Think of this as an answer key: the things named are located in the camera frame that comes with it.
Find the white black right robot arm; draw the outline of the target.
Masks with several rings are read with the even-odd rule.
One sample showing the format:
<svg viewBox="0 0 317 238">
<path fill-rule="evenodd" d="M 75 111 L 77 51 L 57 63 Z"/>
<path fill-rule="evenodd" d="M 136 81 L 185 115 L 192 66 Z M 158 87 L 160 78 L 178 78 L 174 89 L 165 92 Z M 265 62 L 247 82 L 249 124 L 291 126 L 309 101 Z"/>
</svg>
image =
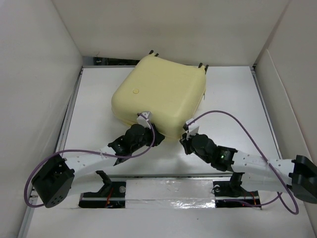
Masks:
<svg viewBox="0 0 317 238">
<path fill-rule="evenodd" d="M 317 167 L 307 157 L 265 161 L 234 148 L 216 145 L 205 134 L 182 135 L 180 143 L 185 154 L 195 154 L 211 167 L 222 172 L 231 172 L 230 192 L 264 190 L 287 192 L 299 200 L 317 202 Z"/>
</svg>

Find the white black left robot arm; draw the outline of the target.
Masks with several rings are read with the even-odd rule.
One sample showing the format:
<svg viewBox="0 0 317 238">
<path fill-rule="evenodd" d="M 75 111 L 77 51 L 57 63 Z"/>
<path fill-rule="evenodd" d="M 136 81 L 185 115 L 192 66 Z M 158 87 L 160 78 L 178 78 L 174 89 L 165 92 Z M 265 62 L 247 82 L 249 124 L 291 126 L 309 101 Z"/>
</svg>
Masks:
<svg viewBox="0 0 317 238">
<path fill-rule="evenodd" d="M 42 200 L 42 206 L 52 208 L 70 194 L 76 179 L 86 174 L 97 173 L 102 179 L 94 183 L 93 191 L 103 197 L 109 194 L 111 186 L 111 181 L 102 170 L 104 167 L 116 166 L 136 158 L 137 150 L 158 146 L 164 139 L 165 136 L 158 132 L 153 123 L 146 126 L 134 124 L 124 135 L 107 145 L 108 149 L 113 150 L 113 154 L 108 154 L 105 150 L 79 150 L 80 156 L 64 158 L 63 155 L 70 153 L 70 149 L 56 152 L 36 166 L 28 182 Z"/>
</svg>

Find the yellow hard-shell suitcase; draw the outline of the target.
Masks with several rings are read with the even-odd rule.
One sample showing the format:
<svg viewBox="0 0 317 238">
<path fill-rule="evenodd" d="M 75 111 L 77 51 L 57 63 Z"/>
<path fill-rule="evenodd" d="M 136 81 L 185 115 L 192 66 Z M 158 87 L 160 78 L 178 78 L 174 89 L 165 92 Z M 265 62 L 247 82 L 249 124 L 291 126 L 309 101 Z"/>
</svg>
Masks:
<svg viewBox="0 0 317 238">
<path fill-rule="evenodd" d="M 114 92 L 111 109 L 117 119 L 134 124 L 137 114 L 149 111 L 159 133 L 170 139 L 183 134 L 206 93 L 208 65 L 184 65 L 151 51 Z"/>
</svg>

